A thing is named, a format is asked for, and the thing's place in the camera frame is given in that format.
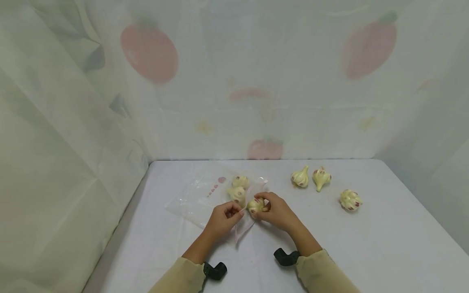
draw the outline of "plastic bag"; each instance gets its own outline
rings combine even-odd
[[[246,171],[236,170],[217,161],[207,161],[190,178],[182,192],[166,205],[166,210],[204,229],[213,208],[231,201],[227,189],[231,188],[232,179],[236,176],[247,176],[250,181],[250,186],[246,190],[246,205],[254,199],[255,194],[265,190],[266,179]],[[236,224],[226,241],[236,244],[253,224],[254,220],[249,212],[245,212],[244,217]]]

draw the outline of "black clamp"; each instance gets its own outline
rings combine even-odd
[[[204,263],[204,274],[215,281],[220,281],[227,274],[227,266],[224,263],[218,263],[214,268],[208,263]]]
[[[273,256],[282,267],[289,267],[296,264],[300,257],[300,253],[298,251],[294,251],[288,255],[283,251],[283,249],[279,248],[273,253]]]

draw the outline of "pink tomato print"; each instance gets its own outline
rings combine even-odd
[[[397,14],[390,11],[352,35],[343,52],[348,79],[371,74],[391,56],[397,40],[396,20]]]
[[[121,33],[121,46],[130,65],[153,83],[167,83],[176,75],[176,48],[169,37],[157,28],[137,28],[131,24]]]
[[[250,88],[244,88],[240,90],[235,90],[231,95],[229,96],[229,100],[231,101],[237,101],[237,100],[243,100],[247,99],[250,97],[254,98],[269,98],[270,95],[267,91],[261,89],[261,88],[255,88],[255,87],[250,87]]]
[[[280,160],[282,154],[283,143],[272,139],[254,140],[248,148],[249,160]]]

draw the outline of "table surface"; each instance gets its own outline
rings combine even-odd
[[[136,191],[84,293],[146,293],[200,234],[191,222],[165,210],[205,161],[157,161]],[[469,256],[393,172],[374,159],[223,161],[269,180],[332,259],[363,293],[467,292]],[[333,176],[320,193],[310,181],[294,189],[290,174],[323,165]],[[361,196],[357,213],[338,203],[344,189]],[[294,267],[280,267],[273,253],[295,250],[288,235],[256,223],[237,247],[219,244],[209,262],[224,262],[221,282],[204,292],[305,292]]]

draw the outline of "purple-tinged garlic skin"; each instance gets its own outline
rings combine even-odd
[[[358,193],[355,191],[346,189],[340,194],[340,205],[346,211],[356,211],[362,204],[362,199],[358,196]]]
[[[303,170],[298,172],[293,172],[290,176],[291,181],[299,187],[307,187],[310,179],[308,177],[309,167],[306,165]]]
[[[255,198],[252,201],[248,202],[248,206],[246,207],[246,209],[249,211],[249,214],[251,214],[251,217],[253,217],[254,219],[257,219],[257,213],[267,211],[263,198]]]
[[[243,187],[244,190],[248,190],[250,185],[249,179],[246,176],[235,176],[233,177],[233,181],[231,182],[231,187]]]
[[[227,190],[227,193],[232,201],[238,203],[241,208],[244,209],[244,207],[246,206],[246,190],[244,190],[243,187],[239,186],[236,188],[229,188]]]
[[[330,183],[332,180],[332,175],[324,170],[324,167],[321,166],[321,169],[314,170],[313,172],[313,181],[316,184],[316,191],[321,192],[322,187],[325,184]]]

